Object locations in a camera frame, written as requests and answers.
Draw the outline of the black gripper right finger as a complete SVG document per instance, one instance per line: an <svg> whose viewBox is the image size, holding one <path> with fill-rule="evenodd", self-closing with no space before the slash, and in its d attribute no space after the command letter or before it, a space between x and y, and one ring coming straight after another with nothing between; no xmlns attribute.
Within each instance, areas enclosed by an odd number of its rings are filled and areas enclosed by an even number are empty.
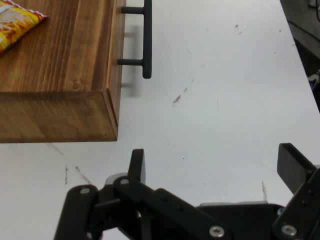
<svg viewBox="0 0 320 240"><path fill-rule="evenodd" d="M277 217L272 233L277 240L320 238L320 169L293 144L278 147L277 173L293 196Z"/></svg>

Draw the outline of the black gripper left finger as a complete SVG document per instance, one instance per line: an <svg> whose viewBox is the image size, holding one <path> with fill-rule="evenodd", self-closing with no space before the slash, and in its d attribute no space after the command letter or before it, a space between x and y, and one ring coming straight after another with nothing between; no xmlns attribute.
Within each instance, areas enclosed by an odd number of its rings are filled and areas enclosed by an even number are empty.
<svg viewBox="0 0 320 240"><path fill-rule="evenodd" d="M216 218L164 189L143 183L144 151L132 152L128 172L102 189L71 188L54 235L56 240L99 240L117 228L131 240L230 240Z"/></svg>

